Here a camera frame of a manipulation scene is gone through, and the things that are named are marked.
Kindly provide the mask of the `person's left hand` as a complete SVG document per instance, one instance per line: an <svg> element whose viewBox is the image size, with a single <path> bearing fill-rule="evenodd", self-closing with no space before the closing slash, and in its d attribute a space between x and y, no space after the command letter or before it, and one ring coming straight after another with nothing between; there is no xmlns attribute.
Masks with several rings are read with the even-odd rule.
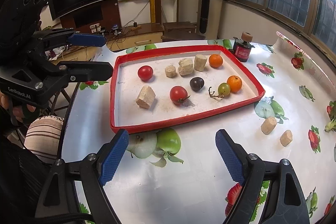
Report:
<svg viewBox="0 0 336 224"><path fill-rule="evenodd" d="M10 102L11 102L9 97L0 92L0 98L1 98L1 106L5 110L8 110L10 108ZM34 113L36 109L34 106L31 105L27 105L26 108L30 113ZM11 113L15 116L15 119L20 122L22 122L23 118L25 118L22 106L12 107Z"/></svg>

